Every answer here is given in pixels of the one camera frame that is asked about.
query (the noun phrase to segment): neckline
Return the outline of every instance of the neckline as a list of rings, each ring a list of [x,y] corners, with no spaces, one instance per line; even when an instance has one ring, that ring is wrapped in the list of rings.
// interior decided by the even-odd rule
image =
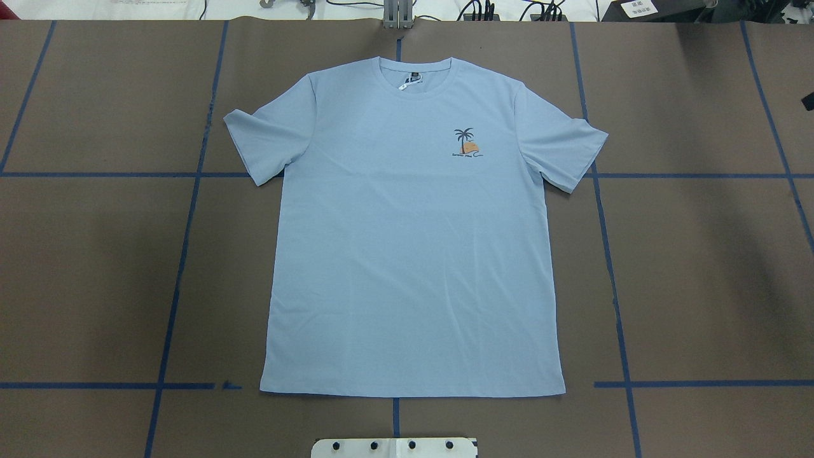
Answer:
[[[382,88],[400,98],[400,99],[407,99],[407,100],[421,100],[421,99],[428,99],[433,97],[439,93],[442,93],[447,86],[453,83],[458,68],[460,67],[457,59],[454,57],[448,57],[444,60],[439,60],[438,62],[428,62],[423,64],[413,64],[410,62],[396,62],[395,60],[385,59],[383,57],[374,57],[370,60],[371,62],[371,70],[373,70],[374,77],[376,81],[382,86]],[[446,70],[448,69],[449,72],[444,80],[436,87],[426,91],[426,92],[419,92],[416,94],[413,93],[405,93],[403,90],[399,90],[399,88],[392,86],[390,82],[384,77],[382,74],[382,68],[387,68],[390,70],[396,70],[397,72],[432,72],[438,70]]]

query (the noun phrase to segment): palm tree graphic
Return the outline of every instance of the palm tree graphic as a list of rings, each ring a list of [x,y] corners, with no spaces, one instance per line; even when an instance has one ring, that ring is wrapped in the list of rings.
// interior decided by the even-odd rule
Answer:
[[[458,154],[453,154],[453,156],[468,156],[469,153],[472,153],[472,157],[482,156],[481,154],[478,154],[478,145],[468,141],[464,143],[465,140],[470,140],[475,137],[475,134],[472,134],[470,130],[472,130],[471,127],[464,130],[455,129],[455,134],[457,135],[458,140],[461,141],[461,152]]]

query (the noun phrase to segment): hang tag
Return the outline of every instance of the hang tag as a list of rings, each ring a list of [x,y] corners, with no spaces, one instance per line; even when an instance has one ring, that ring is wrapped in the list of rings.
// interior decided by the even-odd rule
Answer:
[[[629,18],[654,15],[659,12],[651,0],[636,0],[635,2],[622,3],[624,14]]]
[[[413,84],[418,84],[422,81],[424,80],[421,78],[421,73],[412,72],[410,76],[405,79],[405,83],[399,86],[399,90],[404,90],[407,86],[412,86]]]

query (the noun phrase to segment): sleeve hem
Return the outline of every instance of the sleeve hem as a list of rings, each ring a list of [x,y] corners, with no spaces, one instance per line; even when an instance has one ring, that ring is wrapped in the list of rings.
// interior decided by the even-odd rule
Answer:
[[[597,159],[597,156],[599,156],[599,152],[602,150],[602,147],[605,146],[605,142],[608,140],[608,133],[607,132],[602,132],[602,133],[604,134],[604,136],[602,137],[602,141],[597,145],[597,147],[593,151],[593,153],[591,153],[590,160],[585,164],[585,167],[583,167],[582,171],[574,176],[573,184],[568,183],[568,184],[563,184],[562,186],[557,185],[558,188],[562,189],[563,191],[567,192],[568,194],[571,194],[572,192],[574,192],[574,189],[576,189],[576,186],[578,184],[580,184],[580,181],[585,176],[585,174],[588,172],[588,169],[591,168],[591,165],[595,162],[595,160]]]
[[[243,155],[243,149],[241,148],[240,141],[236,139],[232,134],[232,128],[234,127],[234,125],[230,124],[230,118],[234,115],[235,112],[231,112],[224,116],[223,121],[226,123],[226,130],[229,131],[229,136],[232,138],[232,143],[234,143],[234,147],[237,148],[238,150],[238,155],[240,156],[240,160],[243,163],[243,167],[246,168],[246,171],[249,173],[249,176],[252,177],[252,181],[254,182],[254,184],[259,187],[260,185],[265,183],[265,181],[268,180],[262,181],[257,172],[255,170],[252,170],[251,166],[249,165],[249,162],[246,161],[246,157]]]

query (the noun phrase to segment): short sleeve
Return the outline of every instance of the short sleeve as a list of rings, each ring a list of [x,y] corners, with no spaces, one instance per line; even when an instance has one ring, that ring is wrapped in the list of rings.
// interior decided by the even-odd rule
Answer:
[[[246,170],[260,186],[305,152],[316,118],[316,97],[306,75],[253,115],[234,110],[223,120]]]
[[[584,119],[572,119],[526,86],[514,99],[520,154],[532,170],[565,192],[573,192],[596,159],[608,134]]]

